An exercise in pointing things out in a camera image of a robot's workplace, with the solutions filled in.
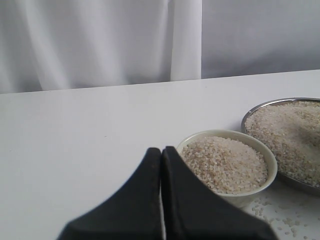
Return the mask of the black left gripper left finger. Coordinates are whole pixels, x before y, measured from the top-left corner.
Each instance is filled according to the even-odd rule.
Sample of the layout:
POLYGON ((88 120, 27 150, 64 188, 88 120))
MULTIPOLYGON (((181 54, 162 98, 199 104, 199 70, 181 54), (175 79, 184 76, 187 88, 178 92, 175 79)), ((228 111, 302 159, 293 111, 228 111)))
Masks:
POLYGON ((161 155, 158 148, 148 148, 125 184, 99 206, 67 223, 58 239, 163 239, 160 204, 161 155))

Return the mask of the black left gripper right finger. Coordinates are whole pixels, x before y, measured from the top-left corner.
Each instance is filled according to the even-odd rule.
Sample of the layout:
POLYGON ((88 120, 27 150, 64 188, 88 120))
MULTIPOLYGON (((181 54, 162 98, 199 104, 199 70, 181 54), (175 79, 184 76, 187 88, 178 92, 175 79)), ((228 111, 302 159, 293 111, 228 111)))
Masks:
POLYGON ((275 240, 264 221, 205 186, 167 146, 161 157, 161 198, 168 240, 275 240))

